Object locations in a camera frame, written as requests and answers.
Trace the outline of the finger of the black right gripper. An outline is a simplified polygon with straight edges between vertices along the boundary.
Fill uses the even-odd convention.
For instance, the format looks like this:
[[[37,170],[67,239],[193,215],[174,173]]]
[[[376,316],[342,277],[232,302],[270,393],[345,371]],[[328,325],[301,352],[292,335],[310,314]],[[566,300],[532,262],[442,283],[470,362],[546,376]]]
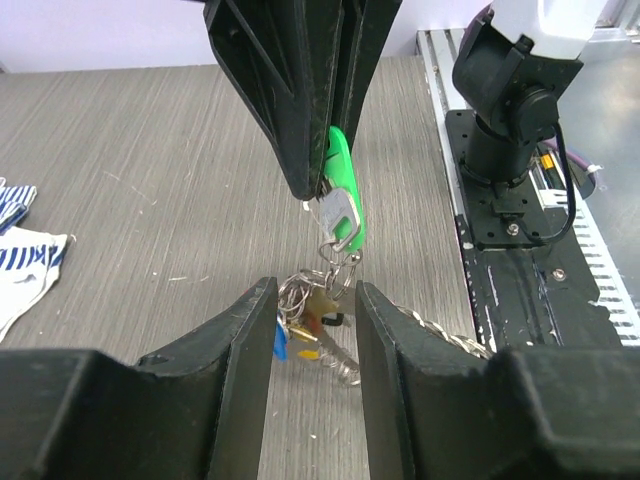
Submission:
[[[342,1],[339,129],[353,147],[364,100],[401,1]]]
[[[211,49],[264,132],[292,195],[320,189],[341,27],[338,1],[207,1]]]

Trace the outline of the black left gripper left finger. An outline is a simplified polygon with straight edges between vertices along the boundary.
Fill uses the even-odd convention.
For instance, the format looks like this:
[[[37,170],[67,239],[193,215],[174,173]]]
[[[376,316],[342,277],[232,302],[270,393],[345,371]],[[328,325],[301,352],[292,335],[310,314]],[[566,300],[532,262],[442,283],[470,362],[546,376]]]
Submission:
[[[253,479],[278,285],[127,365],[91,349],[1,354],[5,479]]]

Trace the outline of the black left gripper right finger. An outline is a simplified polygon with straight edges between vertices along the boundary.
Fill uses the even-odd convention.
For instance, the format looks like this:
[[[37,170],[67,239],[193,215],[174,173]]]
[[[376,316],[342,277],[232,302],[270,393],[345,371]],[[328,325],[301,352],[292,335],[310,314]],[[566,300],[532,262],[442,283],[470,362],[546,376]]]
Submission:
[[[374,479],[635,479],[639,354],[525,346],[471,355],[373,284],[355,293]]]

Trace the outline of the green key tag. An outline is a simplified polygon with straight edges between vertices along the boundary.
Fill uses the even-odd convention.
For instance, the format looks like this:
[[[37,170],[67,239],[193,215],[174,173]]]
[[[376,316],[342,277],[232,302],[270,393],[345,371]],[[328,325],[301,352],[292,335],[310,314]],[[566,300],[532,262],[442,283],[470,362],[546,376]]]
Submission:
[[[364,233],[362,234],[364,243],[366,223],[347,139],[338,127],[331,126],[328,140],[329,146],[323,173],[325,185],[328,186],[328,189],[322,193],[319,200],[334,188],[348,190],[356,202],[364,223]]]

